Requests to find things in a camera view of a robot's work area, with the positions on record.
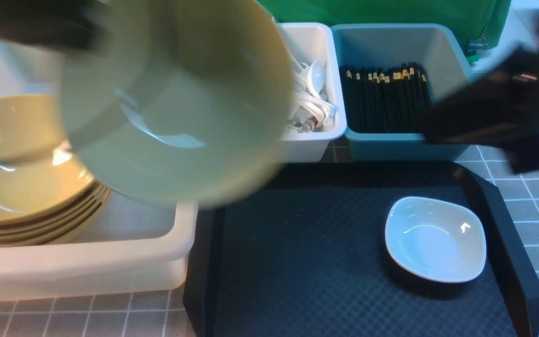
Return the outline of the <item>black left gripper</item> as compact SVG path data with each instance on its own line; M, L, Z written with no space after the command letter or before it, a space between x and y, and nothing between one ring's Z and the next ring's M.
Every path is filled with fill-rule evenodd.
M0 0L0 41L57 51L91 51L109 32L98 0Z

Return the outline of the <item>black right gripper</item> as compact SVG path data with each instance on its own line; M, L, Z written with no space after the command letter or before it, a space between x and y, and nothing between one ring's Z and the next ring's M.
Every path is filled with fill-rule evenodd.
M426 143L500 149L515 174L539 171L539 51L518 47L437 102L418 122Z

